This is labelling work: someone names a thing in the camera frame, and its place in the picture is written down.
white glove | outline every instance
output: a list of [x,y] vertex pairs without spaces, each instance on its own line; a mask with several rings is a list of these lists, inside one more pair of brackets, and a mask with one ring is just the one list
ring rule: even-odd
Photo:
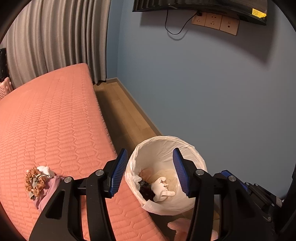
[[158,178],[154,183],[151,184],[151,190],[154,192],[155,197],[153,200],[155,202],[160,202],[166,200],[169,196],[174,196],[175,192],[170,192],[167,189],[167,183],[165,182],[165,177]]

blue gripper pad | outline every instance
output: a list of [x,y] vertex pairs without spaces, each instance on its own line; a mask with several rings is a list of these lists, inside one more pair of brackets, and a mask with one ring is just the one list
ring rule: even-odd
[[118,192],[119,186],[128,164],[128,152],[122,149],[119,153],[111,172],[108,174],[110,180],[109,194],[113,197]]
[[189,185],[190,185],[189,176],[188,176],[188,174],[187,174],[187,172],[185,170],[183,161],[184,161],[184,158],[183,158],[179,148],[175,148],[173,150],[174,166],[175,166],[175,169],[176,169],[176,172],[177,172],[177,175],[178,175],[178,179],[179,179],[180,184],[181,184],[182,191],[187,196],[189,196],[189,191],[190,191],[190,188],[189,188]]
[[[227,177],[229,177],[229,176],[231,176],[231,175],[233,175],[230,171],[228,171],[228,170],[224,170],[224,171],[222,171],[221,172],[221,174],[223,175],[223,176],[225,176],[226,178]],[[248,189],[248,187],[240,180],[240,179],[238,179],[239,180],[239,182],[240,182],[240,184],[242,185],[242,187],[247,191],[247,192],[249,192],[249,189]]]

baseboard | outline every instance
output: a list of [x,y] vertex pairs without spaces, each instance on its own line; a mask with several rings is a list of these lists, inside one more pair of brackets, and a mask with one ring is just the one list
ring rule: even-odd
[[106,79],[105,82],[106,82],[107,84],[110,84],[110,83],[118,82],[118,80],[119,80],[118,78],[111,78],[111,79]]
[[119,86],[122,88],[122,90],[124,91],[124,93],[130,99],[130,101],[133,103],[133,105],[136,107],[136,109],[140,112],[140,114],[143,116],[144,120],[148,123],[148,125],[155,132],[155,134],[158,135],[158,136],[162,136],[162,133],[160,132],[160,130],[150,120],[150,118],[148,117],[148,115],[145,113],[145,111],[142,109],[142,107],[139,105],[139,103],[133,98],[133,96],[126,89],[126,87],[121,83],[121,81],[118,78],[111,78],[111,79],[107,79],[106,80],[106,83],[107,84],[115,83],[115,82],[117,82],[119,84]]

yellow sticker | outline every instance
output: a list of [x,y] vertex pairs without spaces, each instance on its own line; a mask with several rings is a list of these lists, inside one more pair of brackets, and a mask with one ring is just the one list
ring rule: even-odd
[[263,12],[260,12],[259,10],[256,10],[253,8],[253,11],[252,11],[252,15],[256,16],[256,17],[259,17],[259,18],[264,18],[267,16],[266,13],[263,13]]

metal screw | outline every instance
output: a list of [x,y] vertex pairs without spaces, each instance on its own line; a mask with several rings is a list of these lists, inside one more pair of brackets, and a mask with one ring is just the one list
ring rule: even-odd
[[104,174],[104,171],[102,169],[96,171],[97,176],[102,176],[103,174]]
[[229,176],[228,179],[231,182],[235,182],[237,180],[237,178],[235,176],[233,176],[233,175]]
[[65,179],[64,179],[64,182],[65,183],[69,183],[69,182],[71,182],[72,181],[72,177],[66,177]]
[[202,176],[202,175],[204,175],[204,170],[201,170],[201,169],[197,169],[196,171],[195,171],[195,173],[197,174],[197,175],[199,175],[199,176]]

